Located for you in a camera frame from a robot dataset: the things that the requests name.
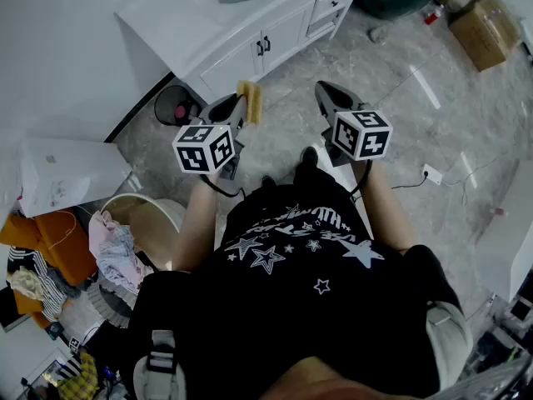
countertop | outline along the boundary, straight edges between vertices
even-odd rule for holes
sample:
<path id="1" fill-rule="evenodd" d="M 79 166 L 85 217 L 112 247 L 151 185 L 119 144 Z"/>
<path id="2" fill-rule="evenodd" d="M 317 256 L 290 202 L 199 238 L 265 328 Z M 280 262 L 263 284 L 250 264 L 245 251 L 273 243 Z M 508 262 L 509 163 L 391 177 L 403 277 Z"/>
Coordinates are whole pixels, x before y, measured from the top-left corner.
<path id="1" fill-rule="evenodd" d="M 228 38 L 287 0 L 125 0 L 117 10 L 180 78 Z"/>

shoe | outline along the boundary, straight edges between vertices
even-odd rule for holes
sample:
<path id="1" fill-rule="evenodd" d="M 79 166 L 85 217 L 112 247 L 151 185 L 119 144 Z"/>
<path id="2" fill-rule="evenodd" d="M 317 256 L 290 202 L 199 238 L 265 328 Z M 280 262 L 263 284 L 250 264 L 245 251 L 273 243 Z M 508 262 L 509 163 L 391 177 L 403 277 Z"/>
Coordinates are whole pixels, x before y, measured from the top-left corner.
<path id="1" fill-rule="evenodd" d="M 301 152 L 300 164 L 309 164 L 314 168 L 318 164 L 318 152 L 314 147 L 307 147 Z"/>
<path id="2" fill-rule="evenodd" d="M 272 187 L 275 187 L 276 186 L 276 181 L 274 181 L 272 179 L 272 177 L 269 177 L 268 175 L 266 175 L 265 177 L 263 177 L 263 179 L 261 180 L 261 186 L 262 187 L 267 187 L 267 188 L 272 188 Z"/>

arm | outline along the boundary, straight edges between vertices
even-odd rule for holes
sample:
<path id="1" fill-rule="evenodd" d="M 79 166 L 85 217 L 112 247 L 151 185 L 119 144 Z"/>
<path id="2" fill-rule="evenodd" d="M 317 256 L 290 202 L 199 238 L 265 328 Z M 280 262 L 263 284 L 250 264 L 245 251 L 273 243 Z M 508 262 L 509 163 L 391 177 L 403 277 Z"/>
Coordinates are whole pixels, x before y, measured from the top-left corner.
<path id="1" fill-rule="evenodd" d="M 209 179 L 217 185 L 219 173 Z M 189 205 L 177 238 L 172 269 L 192 271 L 212 254 L 215 247 L 217 192 L 198 179 L 192 188 Z"/>
<path id="2" fill-rule="evenodd" d="M 351 169 L 360 182 L 366 162 L 353 162 Z M 402 255 L 415 246 L 415 232 L 405 211 L 386 180 L 385 171 L 374 162 L 365 185 L 361 188 L 366 215 L 375 240 L 390 246 Z"/>

cabinet door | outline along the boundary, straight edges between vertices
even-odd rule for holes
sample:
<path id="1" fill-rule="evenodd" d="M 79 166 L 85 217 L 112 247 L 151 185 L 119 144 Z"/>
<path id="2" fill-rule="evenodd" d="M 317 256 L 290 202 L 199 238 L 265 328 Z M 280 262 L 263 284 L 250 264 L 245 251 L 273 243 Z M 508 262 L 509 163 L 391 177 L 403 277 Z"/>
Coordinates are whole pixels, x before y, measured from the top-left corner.
<path id="1" fill-rule="evenodd" d="M 200 77 L 218 98 L 234 93 L 239 80 L 255 82 L 262 75 L 261 34 L 246 40 Z"/>
<path id="2" fill-rule="evenodd" d="M 263 71 L 270 72 L 277 65 L 289 58 L 298 48 L 298 38 L 305 10 L 293 13 L 280 22 L 262 30 Z"/>

electrical cord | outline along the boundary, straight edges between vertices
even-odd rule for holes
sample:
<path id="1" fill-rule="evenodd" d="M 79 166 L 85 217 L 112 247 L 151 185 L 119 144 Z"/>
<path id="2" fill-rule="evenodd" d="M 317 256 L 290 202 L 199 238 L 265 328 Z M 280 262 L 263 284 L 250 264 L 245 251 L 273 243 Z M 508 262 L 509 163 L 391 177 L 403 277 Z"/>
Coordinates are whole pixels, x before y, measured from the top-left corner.
<path id="1" fill-rule="evenodd" d="M 466 321 L 469 322 L 479 311 L 481 311 L 484 307 L 488 307 L 488 303 L 492 301 L 491 307 L 489 308 L 489 311 L 487 312 L 487 315 L 491 314 L 492 307 L 494 306 L 494 298 L 491 296 L 486 301 L 484 301 L 479 308 L 477 308 L 467 319 Z"/>
<path id="2" fill-rule="evenodd" d="M 93 330 L 95 329 L 99 329 L 100 326 L 95 326 L 93 327 L 92 329 L 89 330 L 89 332 L 87 332 L 87 334 L 85 335 L 85 338 L 83 339 L 82 343 L 80 345 L 85 345 L 85 341 L 87 341 L 87 337 L 92 333 Z"/>
<path id="3" fill-rule="evenodd" d="M 478 170 L 481 170 L 481 169 L 484 169 L 488 166 L 490 166 L 492 163 L 494 163 L 496 160 L 502 158 L 503 156 L 505 156 L 507 153 L 509 152 L 509 150 L 503 152 L 502 154 L 498 155 L 497 157 L 493 158 L 492 160 L 490 160 L 488 163 L 486 164 L 483 164 L 481 166 L 478 166 L 476 167 L 476 169 L 474 169 L 472 172 L 470 172 L 465 178 L 463 179 L 460 179 L 459 181 L 455 181 L 455 182 L 452 182 L 452 183 L 448 183 L 446 182 L 444 179 L 442 180 L 442 183 L 444 185 L 446 185 L 447 187 L 454 187 L 455 185 L 458 185 L 458 184 L 462 184 L 462 187 L 463 187 L 463 197 L 461 199 L 461 204 L 464 206 L 466 206 L 466 204 L 468 203 L 468 196 L 466 195 L 466 181 L 468 181 L 468 179 L 474 174 L 476 173 Z"/>
<path id="4" fill-rule="evenodd" d="M 66 213 L 67 215 L 70 215 L 71 217 L 74 218 L 74 227 L 72 228 L 69 228 L 66 232 L 65 232 L 65 237 L 63 237 L 61 240 L 59 240 L 58 242 L 55 242 L 52 246 L 50 246 L 48 248 L 48 250 L 56 247 L 59 243 L 62 243 L 64 242 L 65 240 L 67 240 L 67 237 L 70 236 L 72 234 L 72 232 L 74 231 L 74 229 L 76 228 L 76 224 L 77 224 L 77 219 L 76 219 L 76 215 L 74 215 L 74 213 L 70 213 L 70 212 L 67 212 L 65 210 L 57 210 L 56 211 L 57 213 Z"/>
<path id="5" fill-rule="evenodd" d="M 244 192 L 244 189 L 242 189 L 242 187 L 240 187 L 237 192 L 235 194 L 231 194 L 229 192 L 225 192 L 223 189 L 217 187 L 213 182 L 211 182 L 209 180 L 209 178 L 207 177 L 207 175 L 200 175 L 200 179 L 205 182 L 207 185 L 209 185 L 209 187 L 211 187 L 212 189 L 214 189 L 217 193 L 220 193 L 226 197 L 230 197 L 230 198 L 234 198 L 236 196 L 238 196 L 240 193 L 242 193 L 242 197 L 243 198 L 246 198 L 247 197 L 247 194 Z"/>
<path id="6" fill-rule="evenodd" d="M 422 184 L 427 180 L 427 176 L 428 176 L 428 172 L 424 172 L 424 179 L 422 179 L 422 182 L 417 183 L 417 184 L 415 184 L 415 185 L 397 185 L 396 187 L 392 187 L 391 190 L 396 190 L 396 189 L 398 189 L 398 188 L 416 188 L 416 187 L 419 187 L 420 185 L 422 185 Z M 356 198 L 352 198 L 352 201 L 354 202 L 354 204 L 355 204 L 355 202 L 356 202 L 357 200 L 359 200 L 361 197 L 362 197 L 362 196 L 359 195 L 359 196 L 357 196 Z"/>
<path id="7" fill-rule="evenodd" d="M 368 175 L 371 170 L 372 170 L 372 160 L 366 160 L 365 172 L 363 173 L 361 181 L 359 181 L 356 187 L 350 191 L 350 197 L 353 196 L 355 193 L 357 193 L 361 189 L 361 187 L 365 185 L 366 180 L 368 179 Z"/>

